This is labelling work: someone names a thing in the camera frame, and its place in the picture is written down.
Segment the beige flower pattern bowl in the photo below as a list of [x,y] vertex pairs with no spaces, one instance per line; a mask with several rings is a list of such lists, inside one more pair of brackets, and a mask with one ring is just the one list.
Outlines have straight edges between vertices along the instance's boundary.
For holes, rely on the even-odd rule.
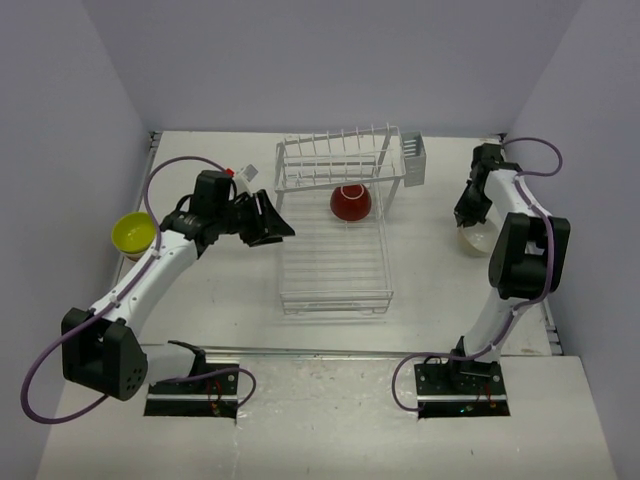
[[489,219],[471,227],[458,227],[458,247],[465,255],[488,257],[493,253],[498,235],[497,226]]

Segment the dark red bowl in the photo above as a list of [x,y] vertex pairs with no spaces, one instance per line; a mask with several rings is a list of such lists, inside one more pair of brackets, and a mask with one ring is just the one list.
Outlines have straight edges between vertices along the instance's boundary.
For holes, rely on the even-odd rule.
[[372,197],[363,184],[336,187],[330,198],[331,212],[340,220],[357,222],[372,209]]

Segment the lime green bowl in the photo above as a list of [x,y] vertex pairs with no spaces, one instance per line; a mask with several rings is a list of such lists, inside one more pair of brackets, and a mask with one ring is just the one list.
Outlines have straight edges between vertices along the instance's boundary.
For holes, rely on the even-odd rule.
[[156,236],[149,214],[133,212],[119,219],[111,231],[113,245],[122,253],[133,254],[146,250]]

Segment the cream speckled bowl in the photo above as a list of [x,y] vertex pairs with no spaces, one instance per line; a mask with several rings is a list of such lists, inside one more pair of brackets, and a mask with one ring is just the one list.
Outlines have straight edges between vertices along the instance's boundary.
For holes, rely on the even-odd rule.
[[137,251],[137,252],[124,252],[123,256],[128,259],[131,260],[133,262],[137,262],[138,260],[140,260],[143,255],[146,253],[146,249]]

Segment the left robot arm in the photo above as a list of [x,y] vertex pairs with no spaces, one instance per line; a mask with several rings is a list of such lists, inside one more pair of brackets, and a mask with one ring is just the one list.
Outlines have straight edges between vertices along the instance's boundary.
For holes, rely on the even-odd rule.
[[124,279],[90,309],[73,308],[64,316],[64,378],[121,401],[160,382],[198,392],[211,375],[203,349],[180,341],[142,346],[138,336],[149,315],[221,236],[236,235],[257,247],[294,233],[265,190],[242,191],[228,173],[202,171],[193,193],[163,219],[155,244]]

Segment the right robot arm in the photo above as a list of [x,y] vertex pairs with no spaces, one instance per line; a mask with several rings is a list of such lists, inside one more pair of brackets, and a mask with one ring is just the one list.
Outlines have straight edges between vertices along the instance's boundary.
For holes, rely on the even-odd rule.
[[489,261],[490,295],[447,362],[446,380],[456,392],[500,374],[502,346],[521,314],[559,286],[571,226],[535,199],[525,182],[533,174],[506,161],[498,144],[473,150],[470,176],[454,208],[456,224],[483,224],[494,208],[502,226]]

